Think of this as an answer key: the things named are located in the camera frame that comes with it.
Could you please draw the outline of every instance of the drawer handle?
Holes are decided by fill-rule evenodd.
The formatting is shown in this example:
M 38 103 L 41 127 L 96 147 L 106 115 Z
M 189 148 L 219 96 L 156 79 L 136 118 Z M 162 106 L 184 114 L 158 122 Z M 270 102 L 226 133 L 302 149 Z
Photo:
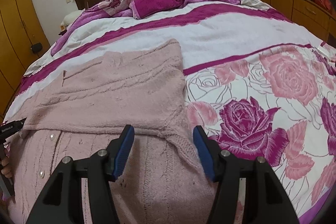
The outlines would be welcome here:
M 310 12 L 311 14 L 316 15 L 316 13 L 315 13 L 313 10 L 309 9 L 308 7 L 306 7 L 306 9 L 307 9 L 307 11 Z

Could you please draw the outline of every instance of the wooden wardrobe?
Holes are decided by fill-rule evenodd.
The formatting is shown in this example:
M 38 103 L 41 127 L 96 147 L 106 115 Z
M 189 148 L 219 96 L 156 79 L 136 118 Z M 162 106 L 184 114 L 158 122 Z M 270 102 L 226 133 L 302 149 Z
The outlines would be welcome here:
M 31 46 L 39 42 L 43 49 L 35 54 Z M 27 68 L 49 48 L 32 0 L 0 0 L 0 119 Z

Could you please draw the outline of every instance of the cable knit pattern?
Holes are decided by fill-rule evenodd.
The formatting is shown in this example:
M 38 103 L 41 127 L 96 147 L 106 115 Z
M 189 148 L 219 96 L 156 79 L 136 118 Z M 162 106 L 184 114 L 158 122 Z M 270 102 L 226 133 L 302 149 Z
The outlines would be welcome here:
M 180 45 L 171 40 L 151 51 L 107 52 L 64 71 L 28 99 L 13 117 L 27 117 L 22 138 L 11 143 L 13 221 L 26 222 L 64 156 L 89 157 L 130 123 L 135 141 L 123 175 L 110 184 L 121 223 L 205 223 L 215 186 L 206 180 L 192 143 L 183 88 Z M 87 182 L 82 185 L 90 224 Z

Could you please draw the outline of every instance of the metal screw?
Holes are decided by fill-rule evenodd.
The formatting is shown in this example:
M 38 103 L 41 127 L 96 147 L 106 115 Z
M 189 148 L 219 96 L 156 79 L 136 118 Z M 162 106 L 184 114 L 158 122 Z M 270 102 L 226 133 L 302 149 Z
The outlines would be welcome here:
M 223 156 L 223 157 L 228 157 L 231 155 L 230 151 L 227 151 L 227 150 L 222 150 L 220 152 L 220 154 Z
M 67 164 L 67 163 L 69 163 L 71 161 L 71 158 L 70 157 L 64 157 L 63 159 L 62 159 L 62 163 L 64 163 L 64 164 Z
M 99 157 L 104 157 L 107 154 L 107 151 L 105 149 L 99 150 L 98 151 L 98 156 Z
M 261 164 L 264 164 L 266 162 L 266 159 L 264 157 L 259 156 L 257 157 L 257 161 Z

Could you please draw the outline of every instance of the floral bedspread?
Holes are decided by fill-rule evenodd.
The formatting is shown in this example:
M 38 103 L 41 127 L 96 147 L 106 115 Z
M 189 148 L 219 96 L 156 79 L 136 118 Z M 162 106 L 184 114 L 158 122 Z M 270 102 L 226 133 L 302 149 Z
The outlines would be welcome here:
M 281 46 L 187 75 L 184 92 L 191 128 L 202 125 L 237 157 L 264 156 L 308 224 L 336 180 L 335 91 L 335 64 L 316 49 Z M 237 223 L 244 199 L 240 191 Z

